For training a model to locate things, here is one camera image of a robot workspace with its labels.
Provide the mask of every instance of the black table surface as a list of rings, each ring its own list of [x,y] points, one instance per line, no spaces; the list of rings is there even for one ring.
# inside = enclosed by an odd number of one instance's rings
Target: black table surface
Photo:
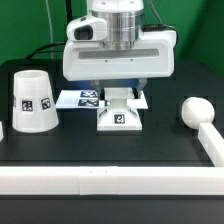
[[[92,89],[68,82],[61,60],[13,60],[0,67],[1,166],[194,166],[212,167],[186,127],[181,107],[188,97],[209,100],[214,126],[224,135],[224,78],[199,62],[176,61],[169,78],[148,79],[148,110],[139,110],[142,132],[96,131],[96,110],[57,110],[59,125],[25,134],[12,128],[13,75],[49,73],[55,102],[61,90]],[[103,87],[135,87],[137,80],[108,80]],[[222,223],[224,198],[214,196],[0,196],[1,223]]]

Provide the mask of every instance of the white foam border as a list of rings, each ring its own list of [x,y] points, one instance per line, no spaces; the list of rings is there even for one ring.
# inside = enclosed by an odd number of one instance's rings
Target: white foam border
[[[0,167],[0,195],[224,195],[224,140],[198,137],[215,167]]]
[[[3,129],[2,129],[2,122],[0,122],[0,142],[2,141],[4,135],[3,135]]]

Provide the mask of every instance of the white plastic housing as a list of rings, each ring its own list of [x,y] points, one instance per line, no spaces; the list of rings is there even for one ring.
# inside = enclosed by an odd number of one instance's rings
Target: white plastic housing
[[[97,110],[98,131],[142,130],[138,111],[127,106],[127,99],[134,99],[131,88],[105,88],[110,106]]]
[[[92,2],[93,2],[93,0],[86,0],[87,13],[90,13],[92,10]]]
[[[174,31],[143,33],[133,49],[119,51],[113,57],[114,52],[106,52],[102,42],[68,41],[63,56],[64,76],[69,81],[170,76],[174,71],[175,43]],[[98,53],[108,55],[100,57]]]
[[[93,37],[91,40],[83,41],[102,41],[107,38],[107,22],[104,19],[96,18],[92,15],[87,15],[83,18],[73,20],[68,24],[67,27],[67,36],[71,41],[80,41],[77,40],[74,36],[74,32],[78,28],[85,26],[90,26],[93,29]]]
[[[136,12],[144,8],[142,0],[93,0],[92,10],[105,13]]]

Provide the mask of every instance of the white ball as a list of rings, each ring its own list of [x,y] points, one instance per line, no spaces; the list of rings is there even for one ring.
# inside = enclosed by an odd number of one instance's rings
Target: white ball
[[[184,123],[193,129],[199,129],[200,123],[211,123],[215,117],[212,104],[197,97],[190,97],[182,105],[182,118]]]

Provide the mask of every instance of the white cup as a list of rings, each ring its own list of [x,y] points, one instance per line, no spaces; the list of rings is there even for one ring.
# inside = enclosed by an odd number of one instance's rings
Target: white cup
[[[58,125],[58,116],[52,97],[48,73],[26,70],[14,75],[14,129],[37,133]]]

